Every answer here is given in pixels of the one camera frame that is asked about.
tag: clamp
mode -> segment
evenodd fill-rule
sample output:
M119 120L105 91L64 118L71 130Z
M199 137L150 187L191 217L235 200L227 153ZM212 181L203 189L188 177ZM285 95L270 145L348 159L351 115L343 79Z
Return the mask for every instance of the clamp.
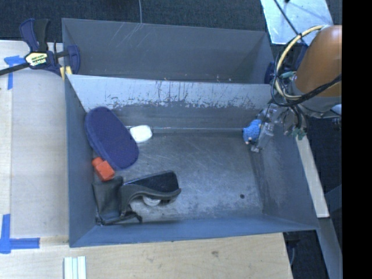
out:
M78 72L80 53L77 45L69 45L65 51L57 53L56 44L54 44L54 52L48 50L46 34L49 23L48 19L28 19L20 25L22 40L30 48L30 53L24 57L24 63L0 70L0 76L24 68L31 68L51 71L63 77L61 73L63 67L58 63L58 59L65 56L69 56L71 72L74 74Z

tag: blue sponge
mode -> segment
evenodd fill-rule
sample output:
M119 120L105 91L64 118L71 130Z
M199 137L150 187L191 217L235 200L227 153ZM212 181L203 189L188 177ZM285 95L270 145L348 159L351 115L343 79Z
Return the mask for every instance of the blue sponge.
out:
M84 127L90 146L114 170L123 170L138 159L137 143L110 109L98 107L89 111Z

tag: white plastic piece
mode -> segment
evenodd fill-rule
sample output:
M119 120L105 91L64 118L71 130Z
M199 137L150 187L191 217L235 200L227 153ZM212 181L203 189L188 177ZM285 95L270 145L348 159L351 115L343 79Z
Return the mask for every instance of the white plastic piece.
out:
M87 279L85 256L65 257L63 261L64 279Z
M136 143L145 142L152 137L151 128L147 125L135 126L129 129Z
M160 204L160 199L152 199L152 198L148 198L147 196L143 196L142 197L144 199L144 202L146 203L146 205L150 206L150 207L155 207L157 206L158 204Z

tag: black floor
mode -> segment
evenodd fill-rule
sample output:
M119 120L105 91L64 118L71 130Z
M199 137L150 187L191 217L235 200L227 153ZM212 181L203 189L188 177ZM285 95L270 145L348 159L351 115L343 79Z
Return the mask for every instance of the black floor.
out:
M342 24L342 0L326 1L334 24ZM141 6L144 23L267 31L260 0L141 0ZM0 9L0 39L5 40L20 40L19 24L31 17L51 20L50 42L62 42L63 17L140 21L138 0L0 0ZM280 50L272 48L275 55ZM308 136L327 193L341 183L341 130L330 120L310 122ZM342 212L332 219L342 247ZM294 278L328 278L316 233L296 234Z

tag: blue tape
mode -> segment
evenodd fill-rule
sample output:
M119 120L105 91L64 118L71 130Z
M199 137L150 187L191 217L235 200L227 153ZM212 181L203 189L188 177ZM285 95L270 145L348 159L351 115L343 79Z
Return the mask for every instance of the blue tape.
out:
M0 253L9 254L13 249L38 249L40 238L11 239L10 214L2 216Z
M20 56L11 56L11 57L5 57L4 61L6 64L9 65L9 67L12 67L13 65L23 64L26 61L20 57ZM8 75L8 90L13 88L13 73L9 73Z

